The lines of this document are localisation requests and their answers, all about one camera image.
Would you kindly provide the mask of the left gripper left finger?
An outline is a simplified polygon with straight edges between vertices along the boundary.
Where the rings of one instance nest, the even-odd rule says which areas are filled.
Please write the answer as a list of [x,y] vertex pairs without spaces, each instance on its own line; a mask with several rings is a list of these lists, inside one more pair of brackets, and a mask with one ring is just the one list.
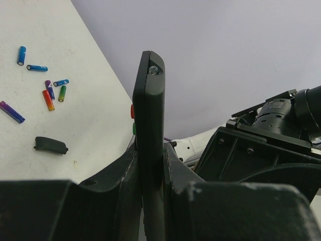
[[134,147],[79,184],[1,182],[1,240],[137,240],[139,216]]

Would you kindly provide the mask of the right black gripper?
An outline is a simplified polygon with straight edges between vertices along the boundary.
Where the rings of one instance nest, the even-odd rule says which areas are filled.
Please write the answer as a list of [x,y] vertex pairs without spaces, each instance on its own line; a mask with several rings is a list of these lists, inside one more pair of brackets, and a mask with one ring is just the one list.
[[320,190],[320,151],[300,138],[227,125],[214,132],[195,172],[208,182],[292,185],[312,201]]

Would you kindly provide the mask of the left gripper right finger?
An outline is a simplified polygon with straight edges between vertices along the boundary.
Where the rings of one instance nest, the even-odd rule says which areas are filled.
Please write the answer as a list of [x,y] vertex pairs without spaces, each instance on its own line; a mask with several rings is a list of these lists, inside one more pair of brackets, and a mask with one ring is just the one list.
[[166,240],[318,240],[308,200],[290,185],[206,182],[164,144]]

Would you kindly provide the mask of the black battery cover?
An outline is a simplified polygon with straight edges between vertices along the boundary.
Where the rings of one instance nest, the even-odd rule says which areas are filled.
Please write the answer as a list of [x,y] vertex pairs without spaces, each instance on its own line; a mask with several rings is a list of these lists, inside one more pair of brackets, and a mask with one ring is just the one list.
[[34,149],[63,155],[68,152],[68,148],[64,142],[47,137],[36,137]]

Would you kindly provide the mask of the black TV remote control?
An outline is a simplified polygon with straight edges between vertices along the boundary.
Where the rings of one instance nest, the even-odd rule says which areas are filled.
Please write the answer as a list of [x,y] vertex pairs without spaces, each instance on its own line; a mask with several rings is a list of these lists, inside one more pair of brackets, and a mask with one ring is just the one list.
[[141,56],[132,95],[136,151],[147,240],[165,240],[163,151],[165,64],[153,51]]

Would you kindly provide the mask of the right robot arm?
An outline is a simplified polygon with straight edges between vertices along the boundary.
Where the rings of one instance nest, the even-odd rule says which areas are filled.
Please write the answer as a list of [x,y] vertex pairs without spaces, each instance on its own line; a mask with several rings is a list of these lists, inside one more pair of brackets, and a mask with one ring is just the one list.
[[171,144],[206,181],[288,184],[312,201],[320,190],[320,87],[278,94]]

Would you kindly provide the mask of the red yellow battery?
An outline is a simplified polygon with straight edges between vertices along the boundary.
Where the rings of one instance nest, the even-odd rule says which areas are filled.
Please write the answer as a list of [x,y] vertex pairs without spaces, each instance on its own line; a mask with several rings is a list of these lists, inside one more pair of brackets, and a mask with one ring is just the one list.
[[50,94],[49,94],[48,90],[43,90],[42,94],[43,94],[44,100],[46,102],[48,111],[54,111],[55,107],[54,107],[54,104],[52,102],[52,99],[50,97]]

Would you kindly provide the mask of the green yellow battery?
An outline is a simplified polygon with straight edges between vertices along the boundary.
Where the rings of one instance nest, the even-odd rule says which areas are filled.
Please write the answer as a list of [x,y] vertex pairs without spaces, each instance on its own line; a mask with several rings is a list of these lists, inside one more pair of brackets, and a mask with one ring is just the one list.
[[59,102],[64,102],[65,95],[66,95],[66,90],[67,90],[67,87],[65,85],[62,85],[61,89],[60,89],[60,92],[59,92],[59,97],[58,97],[58,101]]

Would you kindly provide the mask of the purple blue battery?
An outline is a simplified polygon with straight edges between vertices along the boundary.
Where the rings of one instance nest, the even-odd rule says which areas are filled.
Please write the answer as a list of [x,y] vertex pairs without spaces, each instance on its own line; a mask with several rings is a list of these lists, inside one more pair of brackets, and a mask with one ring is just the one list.
[[1,101],[0,106],[1,106],[1,110],[4,111],[8,116],[10,116],[16,122],[22,124],[26,120],[22,115],[20,115],[17,111],[15,111],[12,107],[10,107],[5,101]]

